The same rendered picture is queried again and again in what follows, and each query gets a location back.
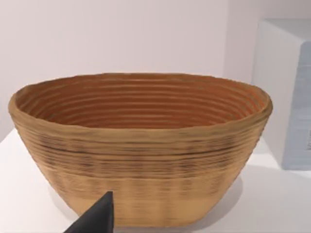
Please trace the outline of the brown woven basket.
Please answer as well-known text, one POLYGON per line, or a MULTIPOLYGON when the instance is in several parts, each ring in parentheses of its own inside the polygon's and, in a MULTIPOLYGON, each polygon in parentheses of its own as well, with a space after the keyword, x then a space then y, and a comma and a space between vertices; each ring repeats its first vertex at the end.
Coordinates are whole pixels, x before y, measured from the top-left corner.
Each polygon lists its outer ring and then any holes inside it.
POLYGON ((27 85, 8 111, 78 215, 113 192, 115 224, 177 227, 234 183, 273 110, 257 86, 182 73, 102 73, 27 85))

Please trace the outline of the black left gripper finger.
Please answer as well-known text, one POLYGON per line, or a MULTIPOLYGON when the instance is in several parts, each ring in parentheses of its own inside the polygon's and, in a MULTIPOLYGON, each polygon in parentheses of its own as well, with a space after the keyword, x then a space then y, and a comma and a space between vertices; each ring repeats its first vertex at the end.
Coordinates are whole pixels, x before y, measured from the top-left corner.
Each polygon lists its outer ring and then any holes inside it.
POLYGON ((106 192, 63 233, 114 233, 113 192, 106 192))

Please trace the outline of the pale blue box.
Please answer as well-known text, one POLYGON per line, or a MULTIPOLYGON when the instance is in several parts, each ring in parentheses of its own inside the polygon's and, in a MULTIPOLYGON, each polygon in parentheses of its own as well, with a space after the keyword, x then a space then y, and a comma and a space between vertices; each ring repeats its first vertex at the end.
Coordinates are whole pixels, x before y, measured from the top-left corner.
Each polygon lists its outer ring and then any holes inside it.
POLYGON ((303 42, 299 51, 281 166, 311 170, 311 41, 303 42))

